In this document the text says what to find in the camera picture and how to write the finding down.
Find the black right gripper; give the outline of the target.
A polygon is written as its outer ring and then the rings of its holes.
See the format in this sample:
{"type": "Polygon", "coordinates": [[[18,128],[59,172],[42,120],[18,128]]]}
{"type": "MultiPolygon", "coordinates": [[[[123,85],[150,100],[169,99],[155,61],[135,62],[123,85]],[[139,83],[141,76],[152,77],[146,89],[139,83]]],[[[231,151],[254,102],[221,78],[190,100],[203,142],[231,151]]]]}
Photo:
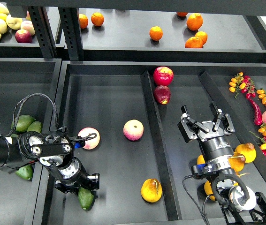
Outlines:
{"type": "Polygon", "coordinates": [[[232,156],[233,149],[225,135],[235,132],[233,122],[228,113],[224,113],[212,101],[209,104],[214,116],[213,121],[199,122],[191,118],[186,105],[181,107],[182,116],[177,124],[186,143],[198,139],[200,150],[205,162],[215,160],[222,156],[232,156]]]}

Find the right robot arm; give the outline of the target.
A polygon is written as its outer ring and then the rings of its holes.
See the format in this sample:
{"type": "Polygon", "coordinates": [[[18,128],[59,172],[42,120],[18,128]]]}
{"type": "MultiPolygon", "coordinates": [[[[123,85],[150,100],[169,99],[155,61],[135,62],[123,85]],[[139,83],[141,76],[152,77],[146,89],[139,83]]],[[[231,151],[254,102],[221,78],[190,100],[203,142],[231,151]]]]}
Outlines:
{"type": "Polygon", "coordinates": [[[212,189],[208,197],[214,196],[228,225],[245,225],[241,213],[248,212],[250,225],[266,225],[266,198],[261,192],[253,192],[238,177],[233,164],[233,149],[227,136],[235,132],[231,117],[214,102],[210,103],[214,119],[195,121],[185,105],[178,128],[186,143],[197,140],[204,163],[194,165],[191,175],[185,179],[207,179],[212,189]]]}

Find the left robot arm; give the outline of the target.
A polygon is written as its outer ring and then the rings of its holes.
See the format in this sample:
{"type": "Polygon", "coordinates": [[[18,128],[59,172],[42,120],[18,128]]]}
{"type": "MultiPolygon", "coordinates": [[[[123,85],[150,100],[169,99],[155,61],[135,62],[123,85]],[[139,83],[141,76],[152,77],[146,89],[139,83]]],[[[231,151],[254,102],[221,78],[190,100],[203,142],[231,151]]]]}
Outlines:
{"type": "Polygon", "coordinates": [[[20,112],[30,94],[17,103],[13,111],[13,125],[7,135],[0,135],[0,170],[12,173],[21,167],[40,163],[55,178],[55,188],[63,193],[75,193],[79,188],[99,189],[99,173],[89,175],[81,161],[74,156],[75,143],[85,144],[96,133],[69,137],[66,126],[60,127],[56,105],[51,101],[56,129],[48,134],[36,131],[12,137],[20,112]]]}

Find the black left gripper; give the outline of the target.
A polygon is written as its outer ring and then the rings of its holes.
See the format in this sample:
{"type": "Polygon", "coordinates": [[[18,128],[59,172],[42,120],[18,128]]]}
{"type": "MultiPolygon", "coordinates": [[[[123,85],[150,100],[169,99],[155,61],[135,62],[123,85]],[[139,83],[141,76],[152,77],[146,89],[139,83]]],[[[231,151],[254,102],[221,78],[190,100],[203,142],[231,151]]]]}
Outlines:
{"type": "Polygon", "coordinates": [[[72,158],[71,163],[65,168],[58,168],[61,178],[56,178],[54,187],[67,194],[76,193],[78,188],[88,190],[99,189],[100,174],[87,175],[85,168],[78,158],[72,158]]]}

